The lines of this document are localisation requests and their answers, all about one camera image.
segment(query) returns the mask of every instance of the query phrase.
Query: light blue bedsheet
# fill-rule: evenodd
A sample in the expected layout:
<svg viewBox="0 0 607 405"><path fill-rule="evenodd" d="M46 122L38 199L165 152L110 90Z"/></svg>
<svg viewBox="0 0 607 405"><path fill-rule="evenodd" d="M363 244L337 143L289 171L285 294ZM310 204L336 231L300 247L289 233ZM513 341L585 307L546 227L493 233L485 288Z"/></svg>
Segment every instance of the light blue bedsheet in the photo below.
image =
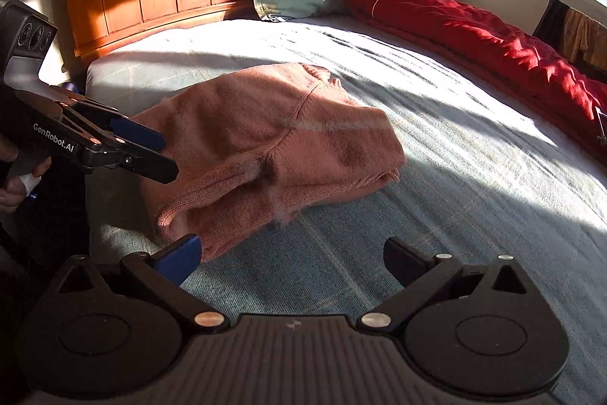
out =
<svg viewBox="0 0 607 405"><path fill-rule="evenodd" d="M467 263L509 253L569 334L555 394L596 405L607 394L607 174L468 71L349 18L235 20L119 49L91 65L87 94L132 116L224 72L287 61L328 68L351 96L387 113L408 159L400 183L268 226L199 267L184 288L231 317L356 317L401 288L382 265L391 235ZM96 171L87 204L96 262L159 249L134 176Z"/></svg>

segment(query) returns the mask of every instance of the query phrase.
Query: folded sweater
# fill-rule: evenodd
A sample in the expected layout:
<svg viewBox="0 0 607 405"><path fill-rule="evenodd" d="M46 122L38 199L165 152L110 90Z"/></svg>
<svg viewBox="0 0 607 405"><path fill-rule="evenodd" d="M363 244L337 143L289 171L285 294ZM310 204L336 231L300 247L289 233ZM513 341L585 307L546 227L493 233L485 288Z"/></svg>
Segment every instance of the folded sweater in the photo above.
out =
<svg viewBox="0 0 607 405"><path fill-rule="evenodd" d="M165 135L171 184L142 178L158 234L203 241L202 260L309 205L357 199L399 178L386 114L351 100L327 69L288 63L218 76L134 119Z"/></svg>

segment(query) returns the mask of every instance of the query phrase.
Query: finger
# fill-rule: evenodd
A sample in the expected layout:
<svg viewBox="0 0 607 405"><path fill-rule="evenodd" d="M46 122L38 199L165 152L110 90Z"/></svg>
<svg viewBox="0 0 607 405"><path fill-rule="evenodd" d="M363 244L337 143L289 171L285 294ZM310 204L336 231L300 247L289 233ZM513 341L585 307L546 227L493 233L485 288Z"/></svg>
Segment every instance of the finger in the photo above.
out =
<svg viewBox="0 0 607 405"><path fill-rule="evenodd" d="M14 212L17 211L17 207L16 206L11 206L10 208L8 206L2 206L0 205L0 213L8 213L13 214Z"/></svg>
<svg viewBox="0 0 607 405"><path fill-rule="evenodd" d="M21 182L21 179L19 179L18 177L11 177L8 181L6 181L6 186L4 190L10 194L15 194L17 196L23 197L25 197L26 193L25 186L23 185L23 182Z"/></svg>
<svg viewBox="0 0 607 405"><path fill-rule="evenodd" d="M23 202L24 199L25 194L14 194L8 192L6 189L0 189L0 206L4 206L5 208L17 207Z"/></svg>
<svg viewBox="0 0 607 405"><path fill-rule="evenodd" d="M19 155L19 148L0 135L0 160L3 162L14 162Z"/></svg>
<svg viewBox="0 0 607 405"><path fill-rule="evenodd" d="M51 164L51 160L50 157L48 157L44 162L42 162L40 165L37 165L36 168L33 170L33 172L31 173L36 179L38 177L42 177L46 171L50 168L50 164Z"/></svg>

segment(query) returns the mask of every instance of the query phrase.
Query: red blanket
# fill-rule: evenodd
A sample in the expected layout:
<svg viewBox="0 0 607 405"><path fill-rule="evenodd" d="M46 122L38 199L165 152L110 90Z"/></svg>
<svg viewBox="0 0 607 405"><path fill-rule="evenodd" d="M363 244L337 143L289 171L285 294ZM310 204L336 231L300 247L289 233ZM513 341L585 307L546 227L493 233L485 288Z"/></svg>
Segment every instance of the red blanket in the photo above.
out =
<svg viewBox="0 0 607 405"><path fill-rule="evenodd" d="M580 74L541 40L493 13L454 0L346 1L359 21L472 70L607 164L596 112L596 107L607 111L607 85Z"/></svg>

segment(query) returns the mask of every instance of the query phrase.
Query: white bandage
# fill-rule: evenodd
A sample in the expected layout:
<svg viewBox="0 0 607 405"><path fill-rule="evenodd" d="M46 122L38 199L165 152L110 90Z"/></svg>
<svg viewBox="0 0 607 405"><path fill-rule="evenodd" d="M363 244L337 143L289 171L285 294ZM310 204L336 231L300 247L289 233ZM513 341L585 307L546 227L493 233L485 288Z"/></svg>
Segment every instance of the white bandage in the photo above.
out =
<svg viewBox="0 0 607 405"><path fill-rule="evenodd" d="M29 173L27 175L19 175L19 179L21 180L22 184L25 186L25 195L29 196L31 194L31 191L33 191L34 188L38 184L40 184L42 177L36 178L31 173Z"/></svg>

